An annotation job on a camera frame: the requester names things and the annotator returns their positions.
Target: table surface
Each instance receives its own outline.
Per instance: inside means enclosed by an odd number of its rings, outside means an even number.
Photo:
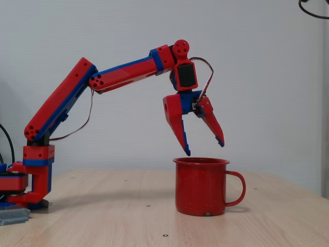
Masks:
[[[0,246],[329,246],[329,200],[272,175],[242,174],[241,204],[195,217],[175,209],[173,170],[73,170],[55,177],[49,209],[0,226]],[[241,190],[228,175],[227,201]]]

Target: black cable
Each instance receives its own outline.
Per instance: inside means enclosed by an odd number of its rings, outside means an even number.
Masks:
[[[4,163],[4,159],[2,158],[2,155],[0,153],[0,164],[3,164]]]
[[[5,133],[7,139],[8,139],[8,142],[9,142],[9,145],[10,145],[10,150],[11,150],[11,159],[12,159],[12,163],[15,162],[15,152],[14,152],[14,147],[12,145],[12,141],[10,139],[10,136],[7,132],[7,130],[0,124],[0,128],[2,129],[2,131]]]
[[[91,90],[91,92],[92,92],[92,99],[91,99],[91,103],[90,103],[89,116],[88,116],[87,121],[83,124],[83,126],[81,126],[81,127],[78,128],[77,130],[74,130],[73,132],[71,132],[71,133],[69,133],[69,134],[67,134],[67,135],[64,135],[64,136],[62,136],[62,137],[57,137],[57,138],[49,139],[51,142],[53,142],[53,141],[55,141],[55,140],[61,140],[61,139],[64,139],[64,138],[66,138],[66,137],[68,137],[68,136],[70,136],[70,135],[72,135],[72,134],[78,132],[79,130],[81,130],[82,128],[84,128],[84,127],[87,125],[87,123],[88,123],[89,120],[90,120],[90,115],[91,115],[91,113],[92,113],[92,108],[93,108],[93,97],[94,97],[94,90],[93,90],[92,88],[90,88],[90,90]]]
[[[306,2],[305,0],[299,0],[298,2],[298,5],[299,5],[299,8],[301,10],[303,10],[306,14],[309,14],[310,16],[313,16],[315,18],[319,18],[319,19],[325,19],[325,20],[329,20],[329,17],[327,16],[320,16],[320,15],[317,15],[317,14],[313,14],[311,12],[308,12],[306,9],[304,9],[304,7],[302,6],[302,2]]]

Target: red and blue robotic arm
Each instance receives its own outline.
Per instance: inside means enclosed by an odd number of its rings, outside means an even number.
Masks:
[[[188,156],[191,154],[182,116],[190,112],[207,124],[223,147],[223,132],[209,98],[202,91],[192,91],[198,84],[194,63],[187,57],[188,51],[189,44],[179,40],[172,46],[164,45],[151,50],[146,58],[102,72],[82,58],[26,126],[24,134],[28,141],[23,149],[23,162],[15,162],[7,170],[0,170],[0,195],[6,195],[9,203],[31,209],[40,206],[51,190],[54,145],[49,144],[49,138],[67,119],[69,110],[87,87],[102,94],[152,75],[170,72],[170,80],[178,93],[163,99],[164,111],[185,153]],[[32,191],[24,193],[28,174],[32,175]]]

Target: mug rim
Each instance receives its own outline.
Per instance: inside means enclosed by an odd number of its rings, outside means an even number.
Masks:
[[[206,157],[183,157],[175,158],[173,162],[180,165],[207,165],[207,166],[218,166],[227,165],[230,162],[222,158],[206,158]]]

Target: mug handle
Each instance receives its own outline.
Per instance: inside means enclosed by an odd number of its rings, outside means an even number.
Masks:
[[[226,171],[226,174],[229,174],[229,175],[233,175],[233,176],[238,177],[241,180],[242,187],[243,187],[242,193],[241,193],[241,196],[239,197],[239,199],[237,199],[234,202],[228,202],[228,203],[226,203],[226,206],[227,207],[231,207],[231,206],[235,206],[235,205],[239,204],[243,200],[243,198],[245,197],[245,194],[246,194],[246,181],[243,178],[243,176],[240,173],[236,172],[236,171]]]

